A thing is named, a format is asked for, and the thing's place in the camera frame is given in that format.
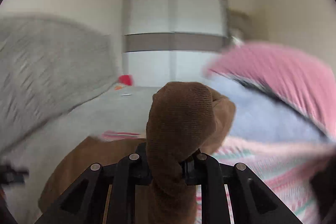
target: striped blanket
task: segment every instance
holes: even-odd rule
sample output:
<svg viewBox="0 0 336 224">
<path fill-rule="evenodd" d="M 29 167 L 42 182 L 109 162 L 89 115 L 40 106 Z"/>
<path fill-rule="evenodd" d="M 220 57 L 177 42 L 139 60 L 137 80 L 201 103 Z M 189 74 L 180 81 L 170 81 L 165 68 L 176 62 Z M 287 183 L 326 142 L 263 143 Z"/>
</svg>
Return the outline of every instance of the striped blanket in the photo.
<svg viewBox="0 0 336 224">
<path fill-rule="evenodd" d="M 125 138 L 138 138 L 138 133 L 117 133 L 106 131 L 101 138 L 113 141 Z M 319 170 L 323 169 L 329 159 L 328 153 L 301 153 L 301 154 L 258 154 L 253 147 L 238 145 L 239 142 L 225 141 L 220 149 L 212 156 L 220 163 L 234 165 L 237 162 L 245 163 L 301 220 L 303 224 L 320 223 L 318 206 L 309 179 Z M 231 224 L 234 223 L 230 197 L 227 191 Z M 197 224 L 201 224 L 201 188 L 197 190 Z"/>
</svg>

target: pink striped cloth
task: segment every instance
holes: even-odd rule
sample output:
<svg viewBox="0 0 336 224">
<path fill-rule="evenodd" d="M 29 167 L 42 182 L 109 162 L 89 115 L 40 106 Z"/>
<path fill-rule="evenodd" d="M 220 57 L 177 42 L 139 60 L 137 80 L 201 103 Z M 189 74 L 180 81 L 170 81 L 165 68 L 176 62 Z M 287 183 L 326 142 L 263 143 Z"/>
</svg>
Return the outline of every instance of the pink striped cloth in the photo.
<svg viewBox="0 0 336 224">
<path fill-rule="evenodd" d="M 273 93 L 336 140 L 336 82 L 329 66 L 300 50 L 248 42 L 223 52 L 207 68 Z"/>
<path fill-rule="evenodd" d="M 127 138 L 139 138 L 138 133 L 106 131 L 100 138 L 105 141 L 114 141 Z M 245 163 L 284 204 L 301 220 L 303 224 L 320 223 L 318 206 L 309 179 L 319 170 L 322 170 L 333 150 L 322 145 L 311 149 L 299 149 L 292 153 L 272 153 L 268 146 L 251 145 L 245 140 L 228 136 L 222 146 L 212 156 L 220 163 L 234 165 L 237 162 Z M 230 197 L 227 194 L 231 223 Z M 202 222 L 202 196 L 198 187 L 196 200 L 198 203 L 197 224 Z"/>
</svg>

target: triangular cutout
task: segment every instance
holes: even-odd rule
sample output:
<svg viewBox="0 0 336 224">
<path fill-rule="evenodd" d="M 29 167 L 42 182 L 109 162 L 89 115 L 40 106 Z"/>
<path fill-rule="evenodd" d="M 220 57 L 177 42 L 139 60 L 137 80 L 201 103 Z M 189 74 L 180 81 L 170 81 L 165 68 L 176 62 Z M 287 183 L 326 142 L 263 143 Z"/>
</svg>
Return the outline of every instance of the triangular cutout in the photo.
<svg viewBox="0 0 336 224">
<path fill-rule="evenodd" d="M 249 181 L 252 197 L 257 208 L 258 213 L 261 215 L 277 208 L 277 205 L 270 197 L 253 181 Z"/>
<path fill-rule="evenodd" d="M 89 185 L 87 179 L 83 180 L 76 186 L 76 188 L 68 195 L 66 200 L 61 204 L 61 209 L 72 214 L 78 213 L 82 206 L 83 198 L 86 192 L 86 188 Z"/>
</svg>

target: white cabinet panel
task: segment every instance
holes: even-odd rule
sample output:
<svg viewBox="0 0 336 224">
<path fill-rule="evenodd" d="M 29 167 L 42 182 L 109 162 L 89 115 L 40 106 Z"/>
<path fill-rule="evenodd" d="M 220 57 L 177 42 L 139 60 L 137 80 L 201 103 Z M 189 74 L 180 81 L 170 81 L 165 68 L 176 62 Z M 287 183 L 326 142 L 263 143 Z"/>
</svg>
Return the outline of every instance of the white cabinet panel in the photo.
<svg viewBox="0 0 336 224">
<path fill-rule="evenodd" d="M 219 56 L 217 52 L 175 51 L 176 74 L 175 81 L 205 83 L 204 68 L 213 58 Z"/>
<path fill-rule="evenodd" d="M 135 86 L 164 86 L 170 81 L 170 51 L 126 52 Z"/>
<path fill-rule="evenodd" d="M 173 31 L 226 35 L 222 0 L 174 0 Z"/>
<path fill-rule="evenodd" d="M 169 32 L 169 0 L 127 0 L 126 34 Z"/>
</svg>

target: white wardrobe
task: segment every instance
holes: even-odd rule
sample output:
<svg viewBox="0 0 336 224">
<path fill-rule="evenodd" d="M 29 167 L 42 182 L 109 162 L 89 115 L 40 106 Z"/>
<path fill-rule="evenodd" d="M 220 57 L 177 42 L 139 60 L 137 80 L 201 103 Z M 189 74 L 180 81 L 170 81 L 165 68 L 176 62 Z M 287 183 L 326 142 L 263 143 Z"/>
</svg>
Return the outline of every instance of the white wardrobe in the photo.
<svg viewBox="0 0 336 224">
<path fill-rule="evenodd" d="M 226 41 L 226 0 L 125 0 L 124 32 L 124 71 L 136 86 L 204 82 Z"/>
</svg>

